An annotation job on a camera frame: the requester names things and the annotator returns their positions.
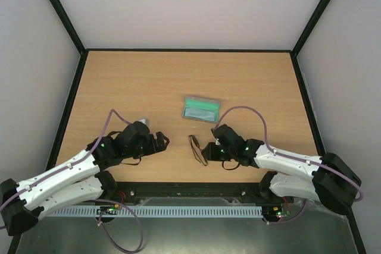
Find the light blue cleaning cloth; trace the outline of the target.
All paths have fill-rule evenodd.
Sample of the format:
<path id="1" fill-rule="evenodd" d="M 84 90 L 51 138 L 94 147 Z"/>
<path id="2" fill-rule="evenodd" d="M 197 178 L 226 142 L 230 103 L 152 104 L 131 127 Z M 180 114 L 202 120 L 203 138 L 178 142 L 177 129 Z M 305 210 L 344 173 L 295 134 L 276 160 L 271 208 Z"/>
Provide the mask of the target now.
<path id="1" fill-rule="evenodd" d="M 186 118 L 196 118 L 197 120 L 204 120 L 215 122 L 215 113 L 205 109 L 198 108 L 186 108 L 184 111 L 184 117 Z"/>

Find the grey glasses case green lining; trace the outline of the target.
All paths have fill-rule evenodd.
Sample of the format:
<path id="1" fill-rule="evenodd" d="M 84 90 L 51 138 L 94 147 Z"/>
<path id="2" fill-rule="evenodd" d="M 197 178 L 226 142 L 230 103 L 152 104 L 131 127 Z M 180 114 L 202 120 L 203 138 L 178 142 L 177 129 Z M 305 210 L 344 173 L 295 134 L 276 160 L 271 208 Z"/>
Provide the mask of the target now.
<path id="1" fill-rule="evenodd" d="M 210 121 L 204 121 L 204 120 L 197 120 L 196 118 L 186 118 L 190 120 L 197 120 L 197 121 L 203 121 L 203 122 L 208 122 L 208 123 L 216 123 L 219 118 L 219 113 L 220 113 L 220 107 L 221 107 L 221 102 L 216 99 L 208 99 L 208 98 L 202 98 L 202 97 L 197 97 L 197 96 L 185 96 L 184 97 L 184 107 L 182 111 L 182 117 L 184 117 L 184 111 L 186 108 L 198 108 L 198 109 L 205 109 L 212 111 L 215 113 L 215 122 L 210 122 Z"/>

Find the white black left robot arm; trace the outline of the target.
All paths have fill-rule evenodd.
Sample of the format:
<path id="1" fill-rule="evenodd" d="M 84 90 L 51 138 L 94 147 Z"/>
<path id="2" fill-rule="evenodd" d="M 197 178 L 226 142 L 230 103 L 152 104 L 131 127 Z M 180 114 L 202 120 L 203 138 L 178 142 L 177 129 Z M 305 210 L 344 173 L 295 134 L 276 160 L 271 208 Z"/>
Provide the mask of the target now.
<path id="1" fill-rule="evenodd" d="M 123 160 L 141 160 L 163 152 L 169 139 L 152 134 L 142 121 L 129 124 L 123 131 L 112 131 L 88 144 L 77 155 L 30 179 L 1 183 L 1 218 L 9 236 L 33 228 L 47 215 L 88 200 L 110 200 L 117 183 L 109 168 Z"/>

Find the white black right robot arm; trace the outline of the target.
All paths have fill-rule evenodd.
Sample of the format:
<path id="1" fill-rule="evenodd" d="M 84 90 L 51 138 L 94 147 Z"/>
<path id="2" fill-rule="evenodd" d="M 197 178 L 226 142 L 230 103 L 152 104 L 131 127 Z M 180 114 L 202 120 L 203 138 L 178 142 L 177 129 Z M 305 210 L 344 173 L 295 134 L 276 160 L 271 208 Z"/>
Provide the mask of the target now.
<path id="1" fill-rule="evenodd" d="M 234 160 L 240 166 L 266 169 L 258 185 L 264 200 L 299 197 L 319 202 L 336 214 L 349 214 L 361 180 L 334 153 L 308 156 L 276 149 L 262 140 L 245 140 L 226 124 L 212 134 L 215 140 L 201 151 L 204 159 Z"/>

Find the black sunglasses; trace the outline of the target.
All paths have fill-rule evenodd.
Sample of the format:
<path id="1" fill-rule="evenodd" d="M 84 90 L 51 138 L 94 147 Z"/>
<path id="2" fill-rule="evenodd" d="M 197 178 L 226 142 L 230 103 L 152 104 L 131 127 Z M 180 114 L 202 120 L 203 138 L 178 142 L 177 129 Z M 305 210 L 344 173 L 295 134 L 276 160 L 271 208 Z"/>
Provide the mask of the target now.
<path id="1" fill-rule="evenodd" d="M 200 148 L 199 142 L 197 138 L 194 135 L 188 135 L 188 140 L 190 144 L 190 148 L 192 150 L 193 156 L 196 159 L 197 162 L 202 164 L 203 166 L 207 166 L 208 162 L 204 157 L 202 156 L 202 149 Z"/>

